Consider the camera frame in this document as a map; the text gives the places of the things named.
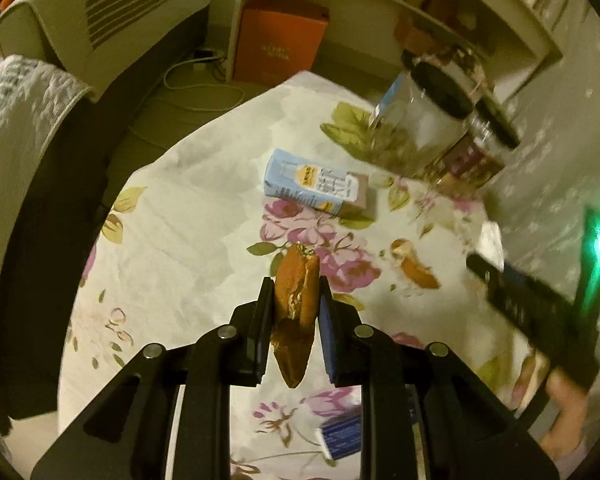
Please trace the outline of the person's right hand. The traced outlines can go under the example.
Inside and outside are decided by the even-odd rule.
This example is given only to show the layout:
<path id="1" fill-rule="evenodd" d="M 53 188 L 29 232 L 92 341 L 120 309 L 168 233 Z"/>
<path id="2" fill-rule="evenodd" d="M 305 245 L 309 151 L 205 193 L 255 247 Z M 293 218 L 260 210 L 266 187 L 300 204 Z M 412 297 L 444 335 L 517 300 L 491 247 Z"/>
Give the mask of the person's right hand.
<path id="1" fill-rule="evenodd" d="M 530 388 L 532 378 L 542 373 L 534 353 L 528 354 L 521 364 L 509 406 L 520 408 Z M 560 368 L 548 374 L 545 391 L 558 405 L 553 425 L 540 440 L 543 451 L 552 460 L 561 460 L 573 453 L 582 442 L 582 428 L 588 414 L 588 392 L 573 382 Z"/>

